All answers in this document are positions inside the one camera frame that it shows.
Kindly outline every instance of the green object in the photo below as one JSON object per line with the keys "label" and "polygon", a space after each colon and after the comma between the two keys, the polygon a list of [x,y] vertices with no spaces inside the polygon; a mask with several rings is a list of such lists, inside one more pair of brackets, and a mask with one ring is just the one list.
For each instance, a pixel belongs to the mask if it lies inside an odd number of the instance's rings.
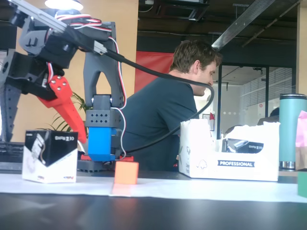
{"label": "green object", "polygon": [[297,173],[297,193],[307,198],[307,172]]}
{"label": "green object", "polygon": [[305,95],[281,94],[279,112],[279,161],[295,162],[297,119],[302,110],[307,111]]}

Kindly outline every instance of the orange cube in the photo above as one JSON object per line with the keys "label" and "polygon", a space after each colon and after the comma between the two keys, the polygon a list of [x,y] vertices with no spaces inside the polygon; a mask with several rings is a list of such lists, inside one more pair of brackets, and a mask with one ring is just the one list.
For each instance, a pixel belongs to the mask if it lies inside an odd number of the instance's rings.
{"label": "orange cube", "polygon": [[115,184],[136,184],[138,181],[139,163],[117,161],[115,165]]}

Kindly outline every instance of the man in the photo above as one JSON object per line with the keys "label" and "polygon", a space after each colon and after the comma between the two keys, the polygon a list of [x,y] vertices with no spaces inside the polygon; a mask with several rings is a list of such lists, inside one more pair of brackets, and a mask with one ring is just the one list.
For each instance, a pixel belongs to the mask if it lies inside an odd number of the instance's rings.
{"label": "man", "polygon": [[[203,41],[184,41],[175,50],[170,75],[213,85],[221,55]],[[194,115],[195,96],[203,96],[205,88],[157,78],[128,98],[123,109],[127,128],[123,146],[131,150],[167,134]],[[179,134],[132,153],[141,170],[170,171],[179,149]]]}

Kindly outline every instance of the red banner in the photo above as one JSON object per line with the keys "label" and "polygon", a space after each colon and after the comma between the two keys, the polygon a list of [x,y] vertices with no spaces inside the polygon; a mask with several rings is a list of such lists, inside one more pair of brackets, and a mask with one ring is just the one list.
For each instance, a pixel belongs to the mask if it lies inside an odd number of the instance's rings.
{"label": "red banner", "polygon": [[[173,54],[170,53],[136,52],[136,63],[161,73],[169,72],[172,61]],[[154,79],[156,76],[136,69],[134,92],[141,90]]]}

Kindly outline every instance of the orange wall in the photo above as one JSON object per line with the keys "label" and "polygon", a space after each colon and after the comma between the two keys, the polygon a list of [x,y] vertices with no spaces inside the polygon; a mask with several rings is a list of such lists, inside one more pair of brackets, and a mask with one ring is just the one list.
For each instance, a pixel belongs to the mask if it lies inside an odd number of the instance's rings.
{"label": "orange wall", "polygon": [[[38,8],[46,8],[44,0],[27,0]],[[102,21],[112,21],[117,27],[117,41],[120,53],[131,61],[135,61],[137,23],[138,23],[138,0],[80,0],[84,9],[81,13],[90,14]],[[17,45],[16,50],[24,53]],[[78,51],[71,61],[70,68],[65,70],[65,77],[68,79],[71,89],[84,98],[83,87],[83,52]],[[125,64],[122,66],[123,79],[127,96],[134,93],[135,69]],[[110,93],[107,80],[99,79],[97,93]],[[47,109],[33,95],[22,95],[18,104],[18,112],[15,119],[12,141],[24,141],[24,134],[27,129],[46,128],[51,124],[54,109]]]}

